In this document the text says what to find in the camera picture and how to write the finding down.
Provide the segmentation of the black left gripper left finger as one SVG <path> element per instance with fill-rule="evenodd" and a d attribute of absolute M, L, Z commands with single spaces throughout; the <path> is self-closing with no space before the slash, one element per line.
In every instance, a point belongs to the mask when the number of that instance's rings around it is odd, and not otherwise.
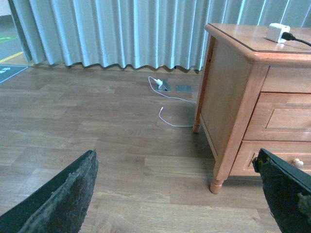
<path fill-rule="evenodd" d="M 77 233 L 93 195 L 99 162 L 89 150 L 1 215 L 2 233 Z"/>

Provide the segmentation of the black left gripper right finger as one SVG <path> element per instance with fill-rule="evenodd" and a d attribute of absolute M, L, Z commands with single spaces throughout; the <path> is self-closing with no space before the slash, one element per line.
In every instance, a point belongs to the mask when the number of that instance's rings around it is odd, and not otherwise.
<path fill-rule="evenodd" d="M 269 209 L 283 233 L 311 231 L 311 176 L 261 148 L 252 161 Z"/>

